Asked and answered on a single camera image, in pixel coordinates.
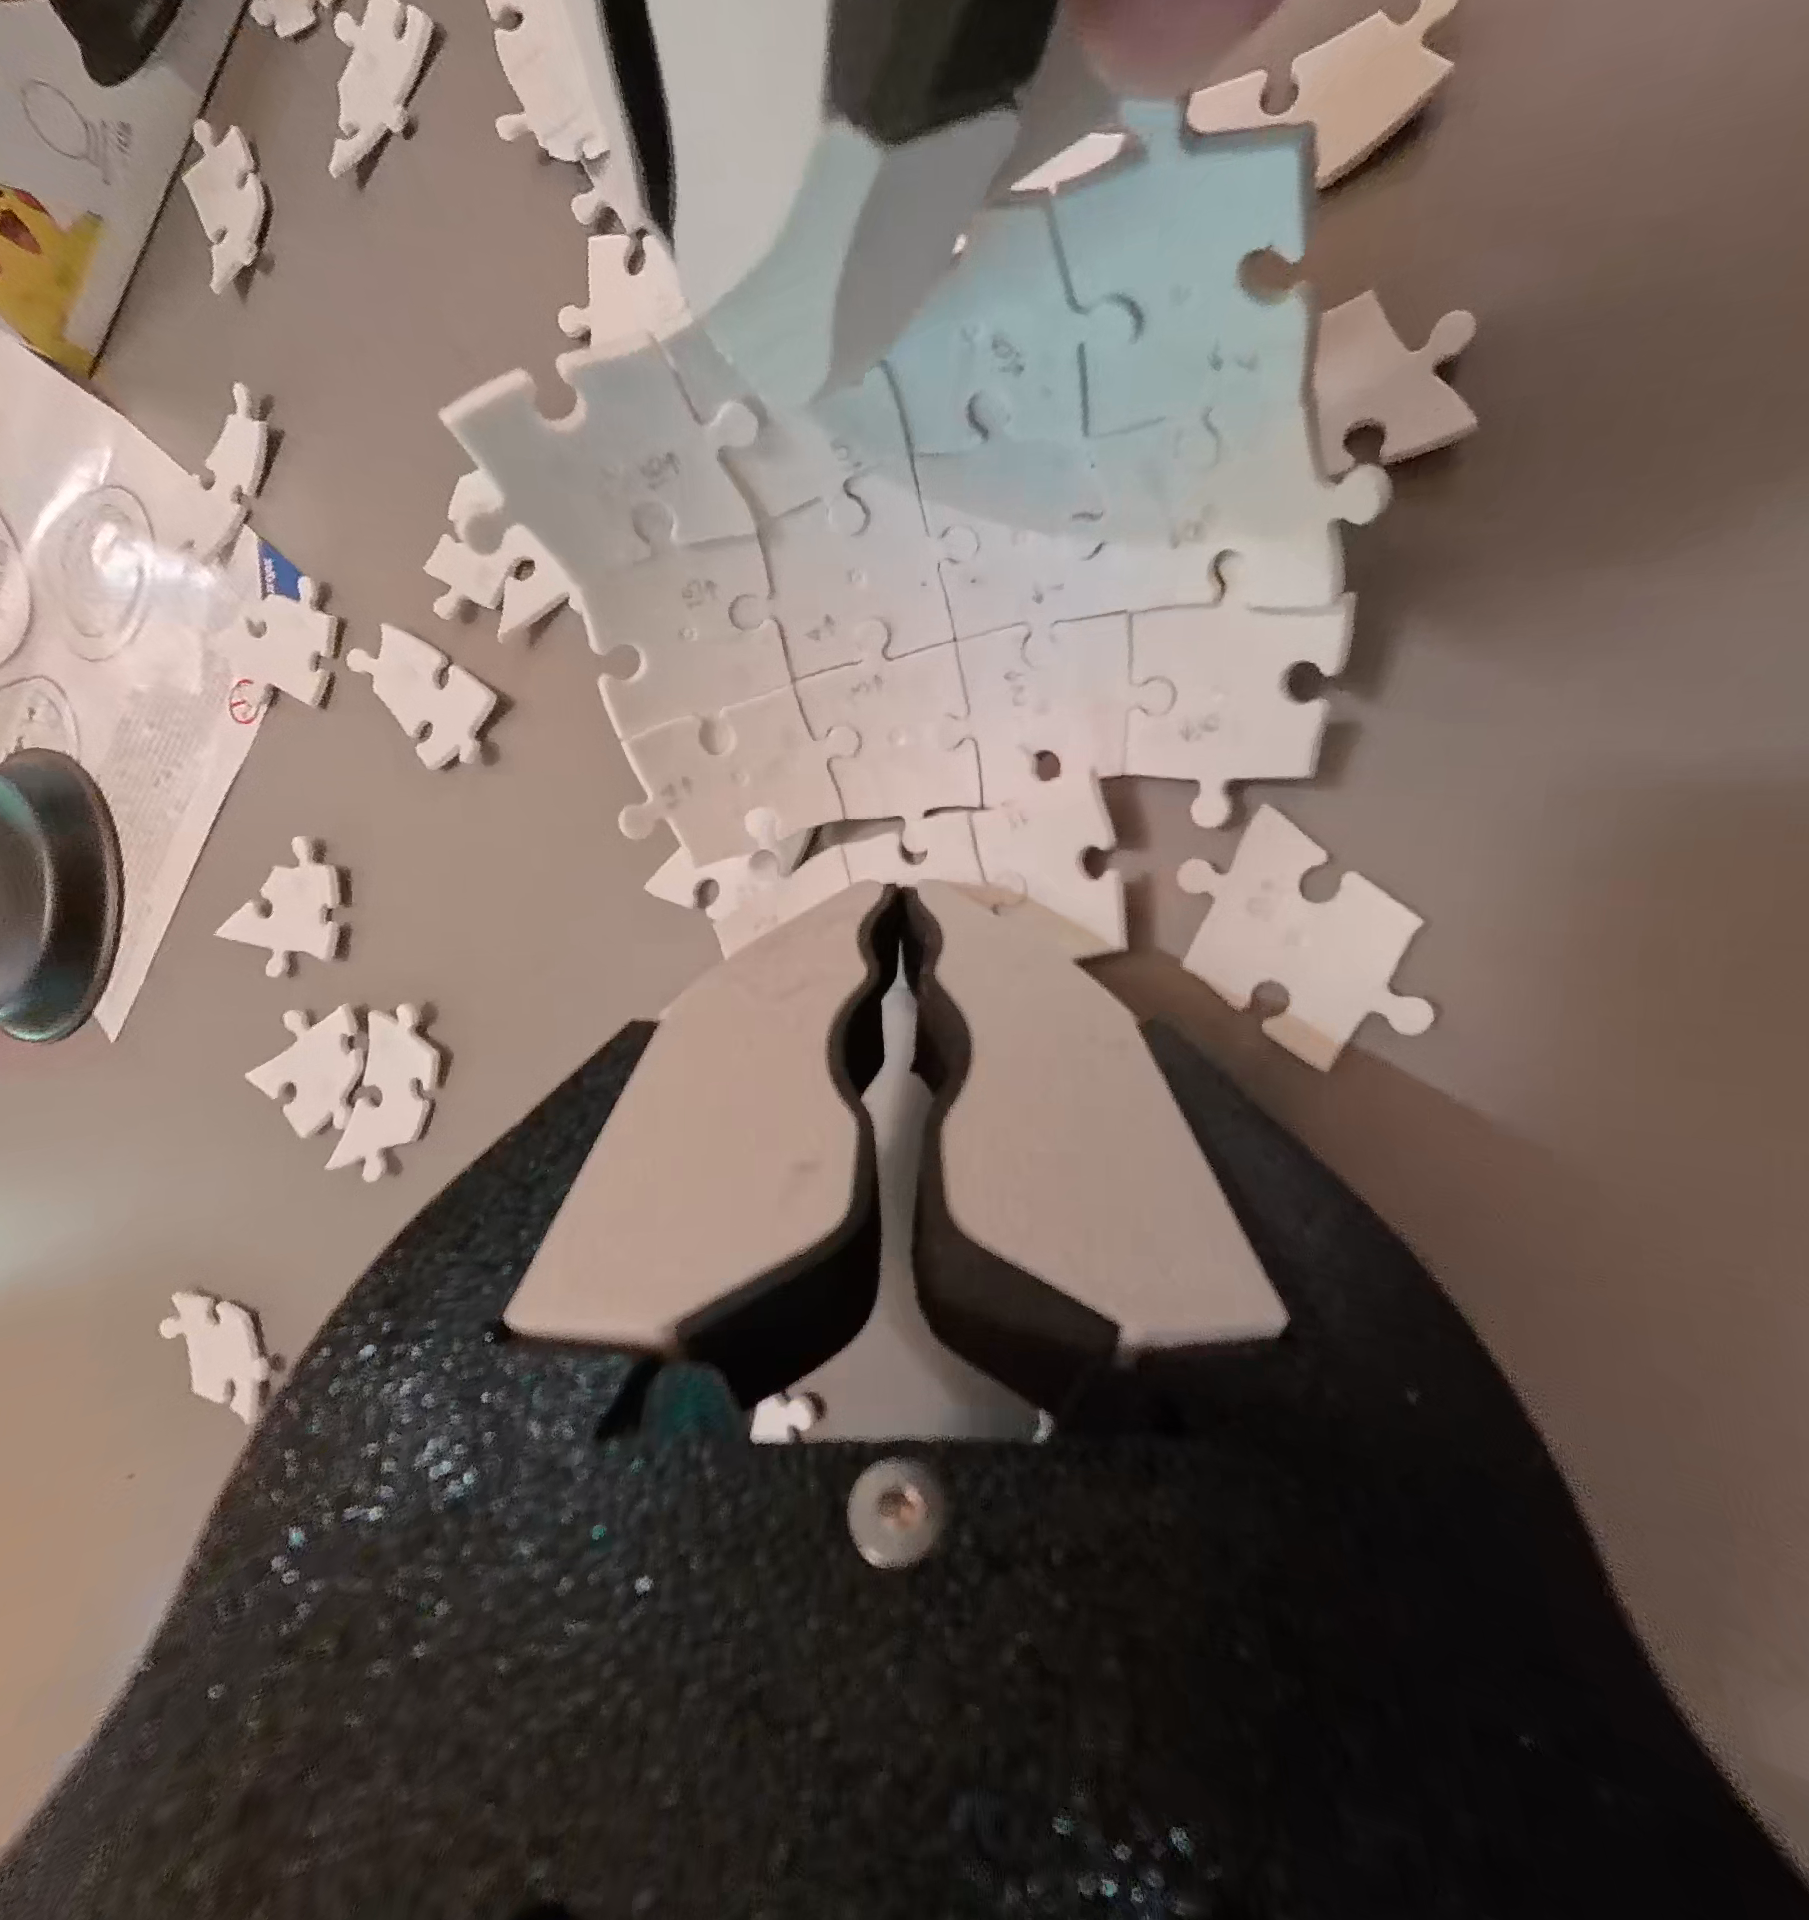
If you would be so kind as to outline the black round ball stand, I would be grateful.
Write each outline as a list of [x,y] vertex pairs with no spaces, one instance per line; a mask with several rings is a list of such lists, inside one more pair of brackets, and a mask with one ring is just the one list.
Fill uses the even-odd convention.
[[123,932],[123,853],[96,780],[52,749],[0,761],[0,1035],[73,1037],[96,1011]]

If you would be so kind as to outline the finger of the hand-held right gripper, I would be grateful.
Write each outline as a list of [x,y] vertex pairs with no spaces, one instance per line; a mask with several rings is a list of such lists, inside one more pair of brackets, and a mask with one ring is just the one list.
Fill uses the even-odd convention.
[[884,144],[826,100],[833,2],[613,2],[605,55],[691,320],[759,397],[864,378],[947,270],[1020,100]]

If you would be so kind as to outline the flat assembled white puzzle section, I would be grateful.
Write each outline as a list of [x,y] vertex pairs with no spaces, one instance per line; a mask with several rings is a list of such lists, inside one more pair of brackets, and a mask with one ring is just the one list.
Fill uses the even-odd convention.
[[534,140],[563,163],[611,152],[594,95],[594,72],[577,6],[569,2],[487,2],[495,56],[517,108],[495,119],[505,143]]

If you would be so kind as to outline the large curved white puzzle section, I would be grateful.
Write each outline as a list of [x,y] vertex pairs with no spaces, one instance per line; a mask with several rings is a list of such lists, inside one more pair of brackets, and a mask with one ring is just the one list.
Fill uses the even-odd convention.
[[1371,414],[1318,375],[1357,338],[1247,263],[1298,263],[1304,129],[1198,133],[1134,106],[1103,168],[978,215],[929,300],[852,389],[780,412],[684,307],[526,372],[444,426],[483,511],[569,584],[603,706],[675,876],[754,941],[847,886],[958,886],[1124,953],[1106,782],[1314,773],[1324,713],[1289,688],[1349,658],[1347,526],[1390,484],[1350,460]]

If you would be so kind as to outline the blue puzzle ball box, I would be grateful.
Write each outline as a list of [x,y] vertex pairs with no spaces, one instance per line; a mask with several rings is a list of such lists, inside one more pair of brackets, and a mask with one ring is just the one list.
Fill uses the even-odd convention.
[[0,5],[0,329],[96,368],[235,2]]

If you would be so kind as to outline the printed paper instruction sheet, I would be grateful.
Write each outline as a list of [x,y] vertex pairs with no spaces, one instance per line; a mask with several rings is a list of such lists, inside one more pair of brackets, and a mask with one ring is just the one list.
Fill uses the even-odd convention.
[[156,540],[243,568],[259,598],[210,634],[171,622],[118,658],[74,660],[48,626],[0,668],[0,761],[17,749],[77,759],[111,808],[123,853],[123,937],[93,1021],[116,1040],[280,688],[243,673],[239,623],[320,588],[250,528],[274,458],[270,401],[231,385],[210,449],[179,466],[73,375],[0,329],[0,509],[19,539],[66,492],[133,492]]

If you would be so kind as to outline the person's right hand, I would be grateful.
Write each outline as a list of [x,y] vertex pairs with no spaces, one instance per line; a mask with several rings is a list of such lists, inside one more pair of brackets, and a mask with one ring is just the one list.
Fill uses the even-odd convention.
[[1071,2],[1067,12],[1101,77],[1130,97],[1175,97],[1222,72],[1279,2]]

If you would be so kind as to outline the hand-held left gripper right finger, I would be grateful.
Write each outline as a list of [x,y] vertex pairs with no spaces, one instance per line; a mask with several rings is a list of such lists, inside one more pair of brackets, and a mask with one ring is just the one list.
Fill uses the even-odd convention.
[[1164,1361],[1289,1314],[1132,1013],[1051,937],[919,886],[916,1073],[933,1095],[916,1304],[1044,1413],[1101,1413]]

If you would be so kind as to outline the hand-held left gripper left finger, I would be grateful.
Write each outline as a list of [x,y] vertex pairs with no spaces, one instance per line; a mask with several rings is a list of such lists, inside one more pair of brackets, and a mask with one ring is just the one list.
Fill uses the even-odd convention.
[[505,1314],[518,1341],[689,1364],[753,1408],[841,1353],[881,1276],[864,1091],[900,897],[847,886],[689,986]]

